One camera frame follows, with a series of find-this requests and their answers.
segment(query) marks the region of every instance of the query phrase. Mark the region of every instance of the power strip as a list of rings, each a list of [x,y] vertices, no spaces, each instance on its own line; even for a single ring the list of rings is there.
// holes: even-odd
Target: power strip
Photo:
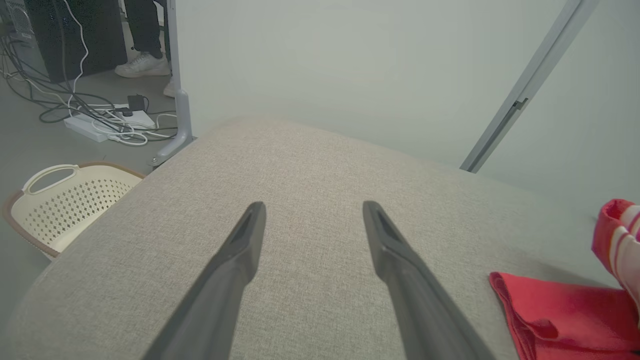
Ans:
[[[115,104],[116,108],[126,108],[128,106],[128,104]],[[147,115],[147,113],[145,113],[144,111],[140,110],[140,111],[133,111],[132,112],[133,115],[130,117],[126,117],[123,116],[122,113],[120,112],[115,112],[114,114],[124,120],[124,121],[131,121],[131,122],[137,122],[141,125],[136,125],[133,124],[134,127],[137,128],[144,128],[144,127],[149,127],[150,130],[155,128],[156,123],[149,117],[149,115]],[[103,142],[104,140],[107,140],[107,134],[103,134],[100,131],[97,131],[93,125],[93,118],[84,115],[84,114],[77,114],[74,115],[72,117],[69,117],[67,119],[65,119],[65,126],[67,126],[69,129],[75,131],[76,133],[85,135],[86,137],[88,137],[89,139],[95,141],[95,142]],[[100,122],[95,123],[96,127],[98,127],[100,130],[103,131],[107,131],[107,132],[113,132],[112,129],[102,125]]]

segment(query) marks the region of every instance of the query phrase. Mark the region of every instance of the basket handle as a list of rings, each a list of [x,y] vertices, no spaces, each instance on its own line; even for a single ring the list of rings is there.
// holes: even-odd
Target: basket handle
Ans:
[[[65,169],[71,169],[74,171],[73,174],[65,177],[64,179],[58,181],[57,183],[51,184],[43,189],[40,189],[36,192],[31,192],[31,187],[33,186],[33,184],[35,184],[38,180],[40,180],[41,178],[52,174],[56,171],[59,170],[65,170]],[[74,177],[78,172],[80,171],[80,167],[77,165],[55,165],[52,167],[48,167],[44,170],[39,171],[37,174],[35,174],[34,176],[31,176],[31,179],[27,180],[26,184],[24,184],[24,186],[22,187],[22,191],[26,194],[26,195],[36,195],[38,193],[41,193],[45,190],[51,189],[52,187],[56,186],[57,184],[63,183],[67,180],[69,180],[70,178]]]

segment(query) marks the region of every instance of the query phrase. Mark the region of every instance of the red and white striped cloth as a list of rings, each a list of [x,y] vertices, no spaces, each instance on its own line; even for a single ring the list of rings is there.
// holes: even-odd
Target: red and white striped cloth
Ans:
[[[640,311],[640,206],[614,199],[600,210],[591,250]]]

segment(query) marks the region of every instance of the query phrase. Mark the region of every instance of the basket rim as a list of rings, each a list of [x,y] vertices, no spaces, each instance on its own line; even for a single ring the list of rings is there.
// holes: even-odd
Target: basket rim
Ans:
[[[112,163],[109,161],[91,161],[88,163],[83,163],[78,165],[79,168],[94,167],[94,166],[109,166],[109,167],[117,168],[118,170],[122,170],[124,172],[128,172],[129,174],[139,177],[140,179],[145,178],[143,174],[137,171],[133,171],[129,168],[125,168],[121,165],[118,165],[116,163]],[[38,250],[54,258],[58,257],[58,255],[60,255],[58,251],[55,251],[54,249],[47,246],[42,241],[36,239],[33,235],[29,234],[22,226],[20,226],[20,224],[18,224],[18,222],[11,215],[11,210],[13,208],[13,205],[23,195],[24,195],[24,192],[22,190],[17,190],[5,200],[2,206],[2,217],[4,218],[5,221],[7,221],[7,223],[9,223],[9,226],[11,226],[11,228],[15,230],[16,233],[18,233],[18,235],[20,235],[22,238],[24,238],[27,242],[29,242],[33,246],[35,246]]]

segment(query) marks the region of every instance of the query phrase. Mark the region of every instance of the beige fabric surface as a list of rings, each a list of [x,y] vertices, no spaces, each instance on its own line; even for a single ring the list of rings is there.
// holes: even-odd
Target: beige fabric surface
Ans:
[[[365,237],[369,199],[498,359],[517,355],[489,272],[614,283],[589,251],[593,218],[369,143],[239,119],[151,173],[46,269],[16,310],[10,350],[29,360],[139,359],[247,205],[261,200],[260,265],[231,358],[402,359]]]

